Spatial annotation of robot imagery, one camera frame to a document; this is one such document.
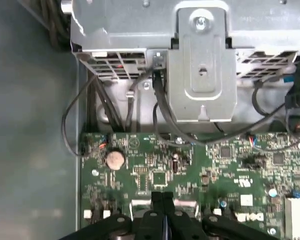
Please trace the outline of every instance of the black cable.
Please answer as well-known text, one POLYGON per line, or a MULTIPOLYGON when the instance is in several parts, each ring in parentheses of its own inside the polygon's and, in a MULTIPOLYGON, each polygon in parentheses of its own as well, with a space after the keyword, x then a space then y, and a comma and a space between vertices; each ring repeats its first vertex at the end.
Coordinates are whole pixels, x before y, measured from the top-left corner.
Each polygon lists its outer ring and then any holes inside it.
POLYGON ((195 139, 192 136, 189 136, 182 132, 179 127, 177 126, 176 122, 171 116, 170 106, 167 103, 166 100, 166 94, 164 92, 164 88, 162 85, 161 80, 161 74, 160 72, 154 72, 153 73, 153 87, 155 91, 155 96, 158 102, 158 106, 160 107, 161 113, 163 115, 164 120, 168 123, 169 127, 174 131, 174 133, 184 140, 189 141, 190 143, 197 144, 199 146, 205 146, 207 144, 216 144, 220 143, 222 141, 227 141, 232 138, 235 138, 237 136, 240 136, 242 134, 245 134, 246 132, 253 131, 254 129, 259 128, 260 126, 264 125, 266 121, 268 121, 270 118, 272 118, 280 109, 282 109, 285 105, 281 104, 279 107, 277 107, 274 111, 272 111, 269 115, 265 116, 264 118, 260 119, 259 121, 244 127, 242 129, 233 131, 231 133, 223 134, 214 138, 209 138, 206 140, 199 141, 195 139))
POLYGON ((63 14, 56 0, 40 0, 40 5, 52 47, 57 51, 70 51, 70 18, 63 14))
POLYGON ((222 134, 225 133, 225 131, 223 131, 223 129, 219 126, 219 124, 217 122, 214 122, 213 125, 220 133, 222 133, 222 134))
POLYGON ((69 104, 69 106, 66 108, 64 114, 62 115, 62 121, 61 121, 61 132, 62 132, 62 138, 64 141, 64 144, 66 146, 66 148, 69 150, 69 152, 74 155, 75 157, 81 158, 81 157, 85 157, 85 155, 83 154, 79 154, 76 153, 75 151, 72 150, 68 138, 67 138, 67 133, 66 133, 66 119, 68 116, 68 113, 70 111, 70 109, 73 107, 73 105, 76 103, 76 101, 78 100, 78 98, 81 96, 81 94, 87 90, 87 88, 89 87, 89 85, 95 80, 95 77, 91 77, 80 89, 79 93, 77 94, 77 96, 75 96, 75 98, 72 100, 72 102, 69 104))
POLYGON ((175 148, 183 148, 183 147, 190 147, 191 144, 176 144, 174 142, 171 142, 167 139, 164 139, 159 132, 158 129, 158 117, 157 117, 157 108, 158 108, 158 103, 156 103, 153 107, 153 111, 152 111, 152 120, 153 120, 153 127, 154 127, 154 132, 156 134, 156 137, 158 138, 158 140, 160 140, 161 142, 171 146, 171 147, 175 147, 175 148))
POLYGON ((117 125, 116 132, 124 132, 124 127, 122 125, 122 121, 117 113, 117 110, 115 109, 115 106, 113 105, 112 101, 110 100, 103 83, 99 80, 98 77, 96 77, 96 80, 93 82, 93 85, 94 85, 95 89, 98 91, 99 97, 102 97, 102 98, 100 98, 101 101, 103 100, 102 102, 108 106, 109 111, 110 111, 110 116, 113 116, 113 118, 114 118, 114 121, 117 125))
POLYGON ((262 115, 262 116, 267 116, 268 113, 265 112, 259 105, 258 103, 258 100, 257 100, 257 93, 259 91, 259 89, 261 89, 263 86, 264 86, 264 83, 270 81, 271 78, 268 78, 267 80, 265 81, 257 81, 255 83, 255 86, 254 86, 254 91, 252 93, 252 97, 251 97, 251 101, 252 101, 252 106, 254 107, 255 111, 262 115))
POLYGON ((116 123, 116 121, 115 121, 115 119, 114 119, 114 117, 113 117, 113 115, 112 115, 112 112, 111 112, 111 110, 110 110, 110 108, 109 108, 109 105, 108 105, 108 103, 106 102, 105 98, 104 98, 103 95, 100 93, 100 90, 97 88, 97 86, 95 86, 95 82, 96 82, 96 81, 93 82, 94 89, 95 89, 96 93, 97 93, 98 96, 99 96, 99 99, 100 99, 101 104, 102 104, 102 106, 103 106, 105 115, 106 115, 106 117, 108 118, 108 121, 109 121, 110 126, 111 126, 111 128, 112 128, 112 130, 113 130, 114 132, 120 132, 121 129, 120 129, 120 127, 117 125, 117 123, 116 123))
POLYGON ((50 10, 50 18, 53 19, 55 27, 58 30, 58 33, 66 38, 70 39, 70 34, 62 23, 61 16, 59 15, 58 5, 55 0, 46 0, 46 4, 50 10))
MULTIPOLYGON (((147 71, 145 71, 145 73, 143 73, 142 75, 140 75, 130 86, 129 91, 131 92, 135 92, 137 89, 137 86, 142 83, 144 80, 148 79, 150 77, 152 73, 152 69, 148 69, 147 71)), ((131 132, 131 128, 132 128, 132 116, 134 113, 134 102, 135 102, 135 98, 130 97, 128 98, 128 111, 127 111, 127 115, 126 115, 126 119, 125 119, 125 131, 127 133, 131 132)))

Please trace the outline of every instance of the green circuit board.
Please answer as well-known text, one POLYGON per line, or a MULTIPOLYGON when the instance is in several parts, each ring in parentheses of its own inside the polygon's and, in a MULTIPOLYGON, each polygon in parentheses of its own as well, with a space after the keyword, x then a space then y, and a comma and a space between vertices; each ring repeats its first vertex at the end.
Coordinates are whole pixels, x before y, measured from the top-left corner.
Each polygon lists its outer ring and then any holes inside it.
MULTIPOLYGON (((290 144, 285 133, 255 137, 262 148, 290 144)), ((300 191, 300 144, 260 153, 238 137, 175 148, 153 133, 86 133, 82 142, 92 155, 81 159, 81 227, 102 219, 102 210, 133 216, 150 208, 152 191, 171 191, 179 207, 198 220, 206 209, 218 212, 226 203, 243 224, 265 233, 275 229, 275 237, 285 237, 284 199, 300 191), (119 170, 106 164, 111 151, 125 158, 119 170)))

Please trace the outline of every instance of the metal tab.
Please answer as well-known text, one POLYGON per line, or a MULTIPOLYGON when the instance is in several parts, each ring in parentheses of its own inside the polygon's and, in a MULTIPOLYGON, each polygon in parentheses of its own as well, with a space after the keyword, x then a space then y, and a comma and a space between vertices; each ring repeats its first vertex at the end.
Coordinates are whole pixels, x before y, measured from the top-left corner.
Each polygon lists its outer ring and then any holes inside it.
POLYGON ((177 11, 179 49, 168 51, 168 99, 177 122, 230 121, 237 104, 236 58, 226 49, 226 13, 177 11))

